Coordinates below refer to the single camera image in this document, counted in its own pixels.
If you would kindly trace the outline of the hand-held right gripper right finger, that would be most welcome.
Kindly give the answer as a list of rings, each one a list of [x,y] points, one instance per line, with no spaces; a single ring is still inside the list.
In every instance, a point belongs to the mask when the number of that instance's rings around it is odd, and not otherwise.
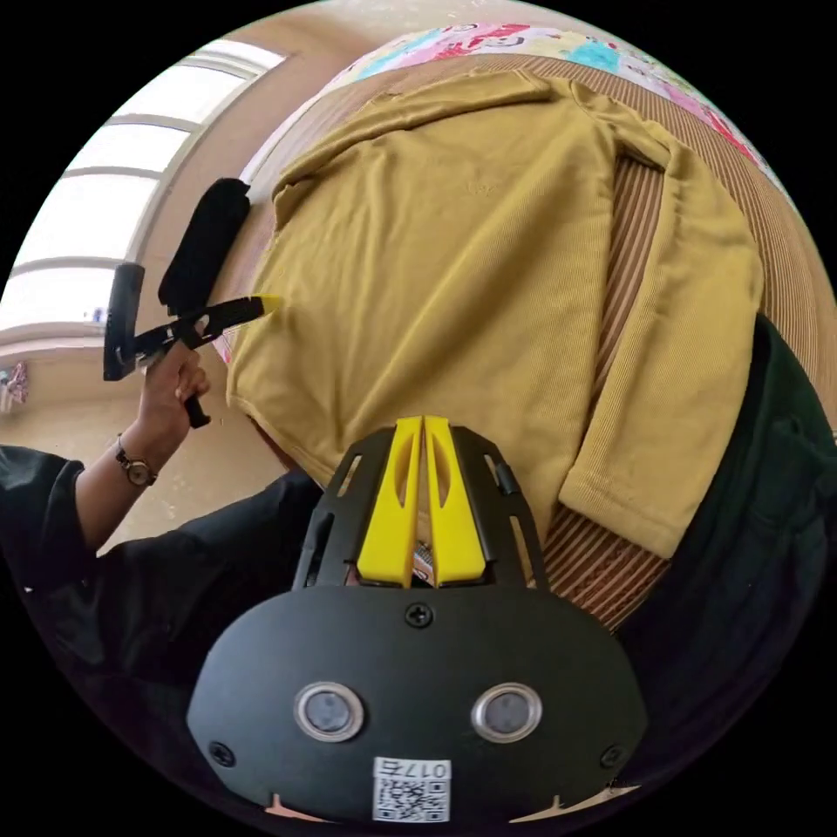
[[[424,418],[433,578],[437,587],[479,582],[486,570],[480,536],[445,418]]]

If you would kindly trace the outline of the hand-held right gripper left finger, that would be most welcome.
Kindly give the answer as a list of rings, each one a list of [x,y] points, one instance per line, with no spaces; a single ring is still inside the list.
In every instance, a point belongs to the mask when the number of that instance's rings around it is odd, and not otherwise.
[[[419,503],[422,418],[397,421],[381,472],[357,573],[369,584],[409,587]]]

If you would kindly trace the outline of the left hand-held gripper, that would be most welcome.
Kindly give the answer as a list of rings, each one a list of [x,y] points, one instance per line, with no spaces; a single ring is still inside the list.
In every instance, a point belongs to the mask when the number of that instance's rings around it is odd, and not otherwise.
[[[272,314],[282,306],[283,299],[278,295],[244,296],[181,316],[134,338],[135,368],[144,374],[147,366],[167,353],[178,341],[198,352],[198,349],[211,344],[226,330],[250,323],[263,314]],[[210,417],[201,405],[201,397],[190,397],[185,406],[190,429],[200,429],[210,423]]]

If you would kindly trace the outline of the person's left hand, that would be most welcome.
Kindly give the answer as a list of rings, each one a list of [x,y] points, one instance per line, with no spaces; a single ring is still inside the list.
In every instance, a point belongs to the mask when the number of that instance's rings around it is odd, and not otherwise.
[[[209,390],[196,350],[178,341],[146,367],[137,418],[120,436],[129,459],[141,459],[157,473],[190,431],[186,401]]]

